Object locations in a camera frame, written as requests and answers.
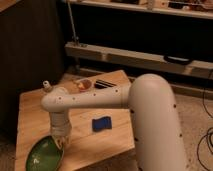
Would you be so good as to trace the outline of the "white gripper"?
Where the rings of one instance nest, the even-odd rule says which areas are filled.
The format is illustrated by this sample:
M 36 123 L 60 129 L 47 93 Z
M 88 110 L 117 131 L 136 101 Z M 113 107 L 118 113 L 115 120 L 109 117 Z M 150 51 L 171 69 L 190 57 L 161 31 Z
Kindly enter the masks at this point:
M 69 145 L 71 123 L 67 113 L 50 114 L 50 132 L 52 136 L 56 136 L 54 142 L 59 150 L 63 149 L 63 145 Z

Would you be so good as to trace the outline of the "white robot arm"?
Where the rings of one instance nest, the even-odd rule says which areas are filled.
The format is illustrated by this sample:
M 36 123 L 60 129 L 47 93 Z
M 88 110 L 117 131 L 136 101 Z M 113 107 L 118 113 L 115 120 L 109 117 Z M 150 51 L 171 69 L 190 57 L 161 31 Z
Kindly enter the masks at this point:
M 49 112 L 50 133 L 58 146 L 69 139 L 73 108 L 128 109 L 131 113 L 138 168 L 141 171 L 189 171 L 176 100 L 169 83 L 144 74 L 133 82 L 71 94 L 64 87 L 43 83 L 41 100 Z

